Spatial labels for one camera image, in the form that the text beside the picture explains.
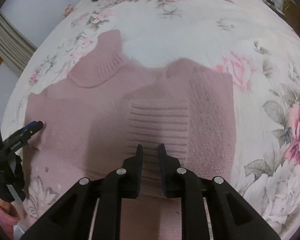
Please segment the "bed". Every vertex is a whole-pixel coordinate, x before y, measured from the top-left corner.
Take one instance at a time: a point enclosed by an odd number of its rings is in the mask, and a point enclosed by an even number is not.
[[[124,54],[146,67],[186,57],[232,75],[231,185],[290,239],[300,226],[300,38],[262,0],[80,1],[22,73],[2,137],[23,127],[31,92],[64,79],[111,29],[121,31]]]

